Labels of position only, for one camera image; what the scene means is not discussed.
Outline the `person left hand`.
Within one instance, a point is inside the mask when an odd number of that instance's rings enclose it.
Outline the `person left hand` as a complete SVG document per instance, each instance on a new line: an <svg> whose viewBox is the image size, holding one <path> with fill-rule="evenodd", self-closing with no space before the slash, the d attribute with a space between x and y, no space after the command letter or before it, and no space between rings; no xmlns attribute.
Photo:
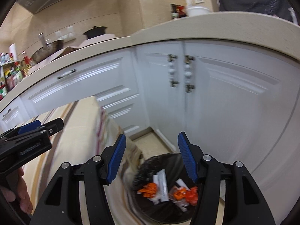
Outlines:
<svg viewBox="0 0 300 225"><path fill-rule="evenodd" d="M24 176L23 168L19 168L17 170L17 174L18 174L18 183L17 183L16 194L20 198L19 200L20 209L26 214L31 214L33 210L33 204L31 203L29 194L27 192L26 182L23 179ZM13 193L11 190L8 190L7 188L1 186L1 192L3 193L7 202L10 203L16 200L16 194Z"/></svg>

